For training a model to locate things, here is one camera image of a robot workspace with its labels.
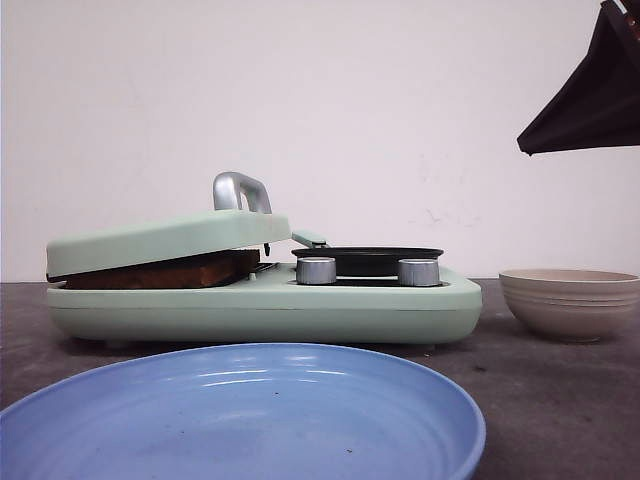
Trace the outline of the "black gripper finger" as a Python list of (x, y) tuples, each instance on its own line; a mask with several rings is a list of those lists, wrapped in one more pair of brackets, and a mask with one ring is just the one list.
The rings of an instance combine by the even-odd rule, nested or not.
[(603, 1), (583, 60), (517, 137), (528, 155), (639, 144), (639, 3)]

